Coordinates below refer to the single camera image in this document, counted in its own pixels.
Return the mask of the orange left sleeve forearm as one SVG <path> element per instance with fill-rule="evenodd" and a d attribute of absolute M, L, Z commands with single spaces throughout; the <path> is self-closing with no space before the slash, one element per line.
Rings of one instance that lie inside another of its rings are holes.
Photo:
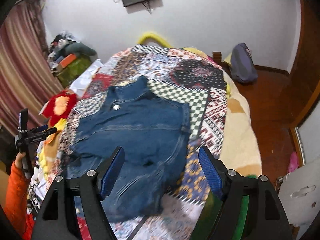
<path fill-rule="evenodd" d="M 18 161 L 14 161 L 11 166 L 3 210 L 22 239 L 30 240 L 35 222 L 32 215 L 27 214 L 28 185 L 29 181 L 22 168 L 19 167 Z"/>

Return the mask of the person's left hand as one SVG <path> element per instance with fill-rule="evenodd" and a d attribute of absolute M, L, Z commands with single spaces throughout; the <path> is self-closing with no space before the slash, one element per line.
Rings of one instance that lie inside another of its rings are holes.
<path fill-rule="evenodd" d="M 36 157 L 37 157 L 37 146 L 36 145 L 31 145 L 28 147 L 29 150 L 29 156 L 31 160 L 31 164 L 33 167 L 36 166 Z M 22 165 L 22 159 L 25 157 L 25 152 L 18 152 L 15 158 L 15 166 L 19 168 L 20 170 L 23 168 Z"/>

